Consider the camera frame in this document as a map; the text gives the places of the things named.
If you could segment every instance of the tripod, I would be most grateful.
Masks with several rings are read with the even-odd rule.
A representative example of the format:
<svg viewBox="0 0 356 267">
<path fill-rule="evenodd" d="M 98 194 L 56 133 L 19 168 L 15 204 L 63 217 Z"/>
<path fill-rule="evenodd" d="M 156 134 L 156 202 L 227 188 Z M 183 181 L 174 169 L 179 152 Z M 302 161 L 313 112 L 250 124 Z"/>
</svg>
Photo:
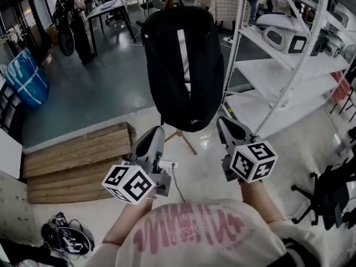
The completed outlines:
<svg viewBox="0 0 356 267">
<path fill-rule="evenodd" d="M 193 145 L 191 145 L 191 143 L 189 142 L 189 140 L 186 138 L 186 136 L 183 134 L 183 132 L 181 130 L 177 130 L 175 133 L 173 133 L 171 136 L 169 136 L 165 142 L 168 142 L 168 140 L 172 139 L 175 136 L 181 136 L 184 141 L 187 143 L 187 145 L 189 146 L 189 148 L 191 149 L 191 151 L 193 152 L 194 155 L 197 155 L 198 153 L 196 152 L 196 150 L 194 149 Z"/>
</svg>

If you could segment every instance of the table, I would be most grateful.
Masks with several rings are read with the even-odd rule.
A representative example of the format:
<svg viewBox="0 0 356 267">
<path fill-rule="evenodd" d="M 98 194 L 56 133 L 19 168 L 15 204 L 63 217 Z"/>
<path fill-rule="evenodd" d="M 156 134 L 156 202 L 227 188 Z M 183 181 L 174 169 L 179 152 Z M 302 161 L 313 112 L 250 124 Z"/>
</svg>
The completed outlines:
<svg viewBox="0 0 356 267">
<path fill-rule="evenodd" d="M 92 43 L 93 43 L 93 48 L 94 48 L 94 52 L 95 52 L 96 56 L 98 55 L 98 53 L 96 51 L 96 44 L 95 44 L 92 20 L 94 18 L 96 18 L 96 17 L 99 17 L 101 31 L 102 31 L 102 33 L 104 33 L 104 27 L 103 27 L 103 24 L 102 24 L 101 16 L 104 15 L 104 14 L 109 14 L 109 13 L 115 12 L 115 11 L 120 11 L 121 12 L 121 16 L 122 16 L 123 20 L 125 21 L 126 27 L 127 27 L 128 31 L 130 32 L 130 35 L 131 35 L 133 41 L 136 42 L 134 33 L 132 32 L 132 29 L 131 29 L 130 18 L 128 17 L 127 10 L 125 8 L 125 1 L 124 0 L 117 0 L 112 7 L 107 8 L 107 9 L 101 9 L 101 6 L 98 6 L 93 11 L 91 11 L 91 13 L 87 16 L 87 19 L 89 21 L 91 40 L 92 40 Z"/>
<path fill-rule="evenodd" d="M 205 6 L 215 21 L 235 21 L 238 14 L 239 0 L 194 0 L 195 6 Z M 250 19 L 250 3 L 246 3 L 244 21 Z"/>
</svg>

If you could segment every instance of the cabinet handle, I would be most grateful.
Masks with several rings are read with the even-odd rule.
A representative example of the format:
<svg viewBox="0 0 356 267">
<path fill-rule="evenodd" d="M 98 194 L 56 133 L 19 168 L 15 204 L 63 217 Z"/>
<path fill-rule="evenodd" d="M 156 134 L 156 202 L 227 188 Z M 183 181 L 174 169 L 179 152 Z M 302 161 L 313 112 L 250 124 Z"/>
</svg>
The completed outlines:
<svg viewBox="0 0 356 267">
<path fill-rule="evenodd" d="M 26 202 L 26 199 L 20 198 L 20 197 L 18 197 L 18 196 L 15 196 L 15 199 L 16 199 L 16 200 L 20 200 L 20 201 Z"/>
</svg>

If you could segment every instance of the blue bag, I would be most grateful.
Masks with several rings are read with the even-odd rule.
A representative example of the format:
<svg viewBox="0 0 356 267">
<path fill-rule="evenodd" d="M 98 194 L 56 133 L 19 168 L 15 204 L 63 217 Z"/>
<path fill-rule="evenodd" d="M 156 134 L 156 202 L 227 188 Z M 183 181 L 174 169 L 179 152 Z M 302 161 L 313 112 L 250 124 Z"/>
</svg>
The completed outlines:
<svg viewBox="0 0 356 267">
<path fill-rule="evenodd" d="M 10 62 L 4 76 L 28 107 L 37 108 L 47 101 L 48 82 L 27 48 Z"/>
</svg>

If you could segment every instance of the checkered tablecloth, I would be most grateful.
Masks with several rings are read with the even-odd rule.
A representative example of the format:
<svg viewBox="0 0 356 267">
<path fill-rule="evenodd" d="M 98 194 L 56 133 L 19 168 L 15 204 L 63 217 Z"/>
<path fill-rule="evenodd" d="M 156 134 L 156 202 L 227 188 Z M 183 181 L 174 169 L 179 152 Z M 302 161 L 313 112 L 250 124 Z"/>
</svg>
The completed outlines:
<svg viewBox="0 0 356 267">
<path fill-rule="evenodd" d="M 238 14 L 239 0 L 194 0 L 194 5 L 208 7 L 215 21 L 234 21 Z M 250 12 L 250 3 L 246 2 L 245 22 L 249 21 Z"/>
</svg>

